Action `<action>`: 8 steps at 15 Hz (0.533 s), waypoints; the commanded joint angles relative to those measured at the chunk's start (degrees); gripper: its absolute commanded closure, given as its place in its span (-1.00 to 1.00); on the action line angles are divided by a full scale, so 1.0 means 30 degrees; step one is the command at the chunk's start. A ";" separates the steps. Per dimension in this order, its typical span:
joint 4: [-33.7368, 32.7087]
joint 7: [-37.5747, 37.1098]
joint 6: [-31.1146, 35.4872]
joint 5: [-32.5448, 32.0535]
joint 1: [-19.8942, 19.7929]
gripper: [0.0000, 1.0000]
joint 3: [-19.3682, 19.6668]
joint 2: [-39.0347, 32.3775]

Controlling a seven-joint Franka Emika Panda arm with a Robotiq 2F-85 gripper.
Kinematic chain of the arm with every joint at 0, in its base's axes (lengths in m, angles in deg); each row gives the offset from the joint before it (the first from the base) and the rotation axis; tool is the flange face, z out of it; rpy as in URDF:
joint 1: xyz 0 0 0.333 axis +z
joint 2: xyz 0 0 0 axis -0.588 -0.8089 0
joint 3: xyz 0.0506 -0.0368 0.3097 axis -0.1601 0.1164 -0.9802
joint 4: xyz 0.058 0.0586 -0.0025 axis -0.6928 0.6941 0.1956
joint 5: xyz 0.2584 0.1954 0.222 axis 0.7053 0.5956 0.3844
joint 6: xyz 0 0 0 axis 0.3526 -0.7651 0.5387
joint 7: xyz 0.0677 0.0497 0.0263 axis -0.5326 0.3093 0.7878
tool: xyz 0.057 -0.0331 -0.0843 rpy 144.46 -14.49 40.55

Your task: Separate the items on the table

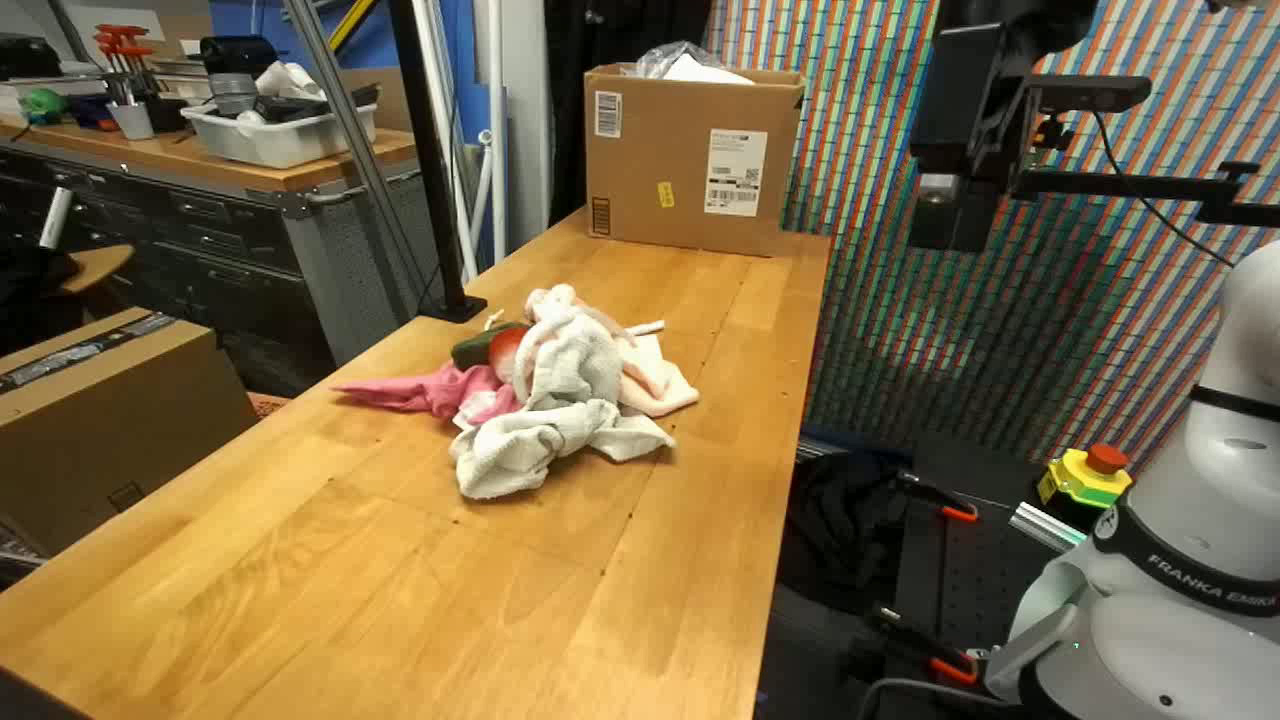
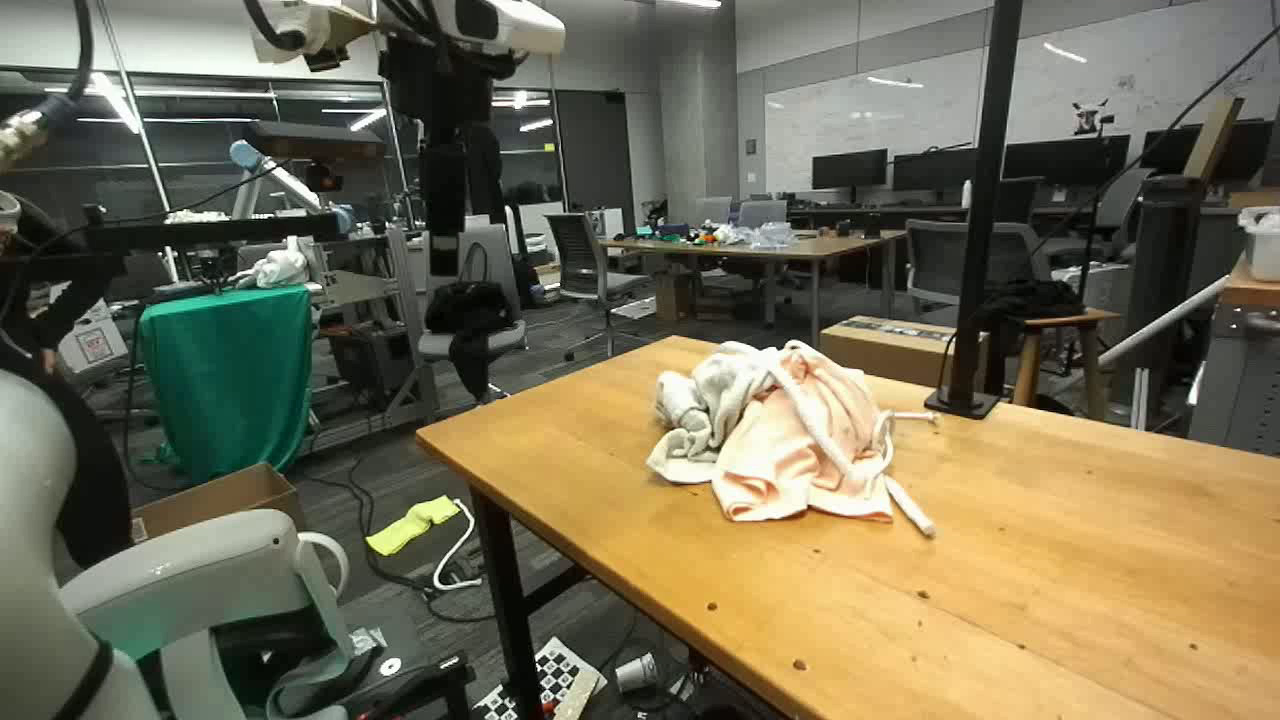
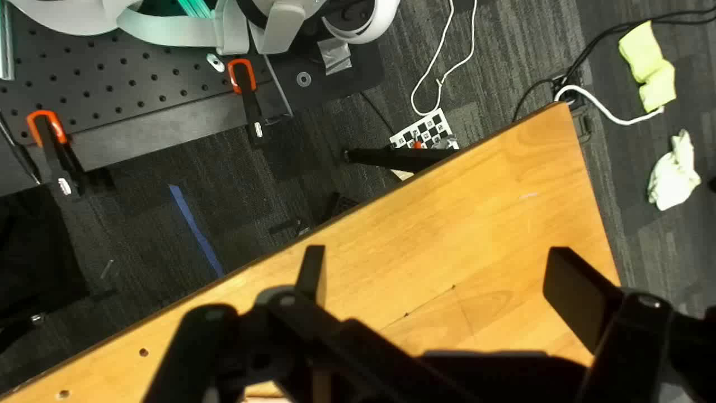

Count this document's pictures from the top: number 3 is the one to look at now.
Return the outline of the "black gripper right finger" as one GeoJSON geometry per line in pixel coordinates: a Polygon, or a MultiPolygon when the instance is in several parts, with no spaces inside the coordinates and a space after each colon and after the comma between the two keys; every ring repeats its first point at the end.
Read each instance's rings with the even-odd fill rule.
{"type": "Polygon", "coordinates": [[[611,315],[624,297],[610,278],[569,247],[548,250],[541,292],[592,353],[601,348],[611,315]]]}

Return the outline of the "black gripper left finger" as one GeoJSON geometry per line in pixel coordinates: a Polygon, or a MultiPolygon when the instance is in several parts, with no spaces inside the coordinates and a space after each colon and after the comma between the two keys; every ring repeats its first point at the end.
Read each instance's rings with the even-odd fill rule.
{"type": "Polygon", "coordinates": [[[313,301],[324,299],[324,253],[327,248],[323,243],[312,243],[305,250],[300,273],[296,279],[296,288],[313,301]]]}

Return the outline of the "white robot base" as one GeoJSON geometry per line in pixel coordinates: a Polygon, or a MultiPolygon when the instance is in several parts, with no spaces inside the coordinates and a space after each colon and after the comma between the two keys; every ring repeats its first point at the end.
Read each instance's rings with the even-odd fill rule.
{"type": "Polygon", "coordinates": [[[287,54],[303,26],[321,17],[341,42],[368,44],[394,22],[402,0],[372,0],[372,14],[353,28],[334,25],[330,0],[180,0],[180,16],[144,10],[149,0],[9,0],[33,22],[66,35],[126,32],[160,47],[212,47],[221,55],[287,54]]]}

